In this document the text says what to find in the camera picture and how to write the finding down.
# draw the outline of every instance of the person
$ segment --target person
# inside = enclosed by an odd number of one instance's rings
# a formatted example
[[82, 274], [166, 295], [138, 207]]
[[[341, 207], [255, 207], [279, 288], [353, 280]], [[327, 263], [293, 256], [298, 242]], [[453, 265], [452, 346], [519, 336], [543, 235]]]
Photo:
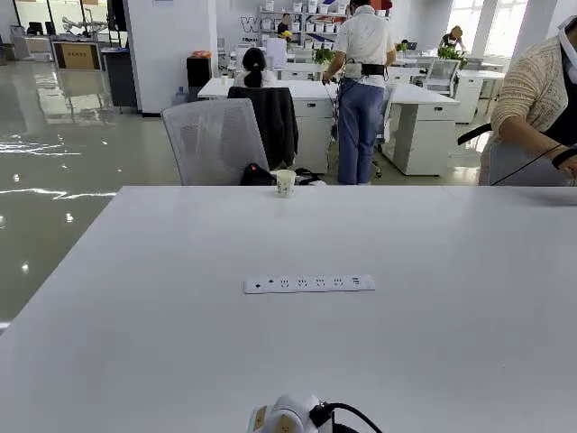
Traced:
[[[336, 54], [323, 74], [323, 83], [327, 84], [346, 63], [339, 91], [338, 181], [363, 185], [371, 178], [374, 144], [385, 104], [385, 67], [395, 61], [397, 51], [389, 24], [375, 15], [370, 0], [352, 0], [350, 7], [353, 18], [339, 30], [334, 43]], [[360, 69], [362, 77], [358, 78], [354, 71]]]
[[279, 27], [277, 28], [277, 35], [280, 38], [285, 38], [287, 39], [287, 42], [291, 41], [291, 37], [287, 37], [285, 36], [286, 34], [288, 34], [287, 32], [290, 32], [292, 26], [292, 16], [290, 16], [290, 14], [284, 14], [282, 15], [282, 20], [280, 21]]
[[451, 32], [443, 36], [441, 43], [439, 43], [439, 48], [453, 47], [457, 48], [457, 44], [461, 46], [461, 51], [466, 52], [465, 46], [463, 44], [463, 29], [458, 25], [455, 26]]
[[[577, 144], [576, 49], [574, 16], [558, 36], [530, 48], [510, 69], [481, 156], [481, 185], [501, 184], [503, 176], [539, 157], [516, 174], [524, 178], [519, 184], [530, 178], [529, 186], [566, 185], [567, 178], [577, 178], [577, 156], [567, 152]], [[508, 184], [517, 183], [510, 178]]]
[[250, 48], [243, 57], [244, 71], [236, 74], [234, 86], [237, 88], [272, 88], [276, 78], [267, 70], [267, 61], [259, 48]]

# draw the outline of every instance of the black jacket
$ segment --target black jacket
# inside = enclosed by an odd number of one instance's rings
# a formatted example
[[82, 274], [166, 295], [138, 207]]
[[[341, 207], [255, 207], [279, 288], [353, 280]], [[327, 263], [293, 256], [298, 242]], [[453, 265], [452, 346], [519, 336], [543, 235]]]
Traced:
[[291, 166], [298, 154], [295, 106], [288, 88], [231, 88], [228, 97], [249, 98], [271, 170]]

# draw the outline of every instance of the power strip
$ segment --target power strip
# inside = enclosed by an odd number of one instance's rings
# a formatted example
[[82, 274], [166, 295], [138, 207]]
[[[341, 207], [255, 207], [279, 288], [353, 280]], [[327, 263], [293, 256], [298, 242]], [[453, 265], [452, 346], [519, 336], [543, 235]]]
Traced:
[[244, 293], [318, 293], [328, 291], [373, 291], [370, 275], [335, 275], [317, 277], [260, 277], [244, 283]]

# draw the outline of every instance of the blue jeans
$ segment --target blue jeans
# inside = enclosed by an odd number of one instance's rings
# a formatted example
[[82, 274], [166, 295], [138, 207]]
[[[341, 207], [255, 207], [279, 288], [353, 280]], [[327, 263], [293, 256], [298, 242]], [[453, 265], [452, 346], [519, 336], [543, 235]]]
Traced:
[[343, 185], [371, 180], [372, 155], [385, 104], [385, 89], [346, 78], [339, 94], [339, 176]]

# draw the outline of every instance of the beige cardigan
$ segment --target beige cardigan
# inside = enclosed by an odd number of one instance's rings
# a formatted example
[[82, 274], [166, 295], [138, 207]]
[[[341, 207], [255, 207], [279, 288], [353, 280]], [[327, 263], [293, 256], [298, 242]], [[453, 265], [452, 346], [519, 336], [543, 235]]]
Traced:
[[526, 119], [540, 133], [546, 132], [569, 105], [559, 37], [530, 48], [509, 70], [493, 111], [493, 135], [481, 157], [481, 184], [489, 171], [491, 147], [502, 144], [503, 122], [515, 115]]

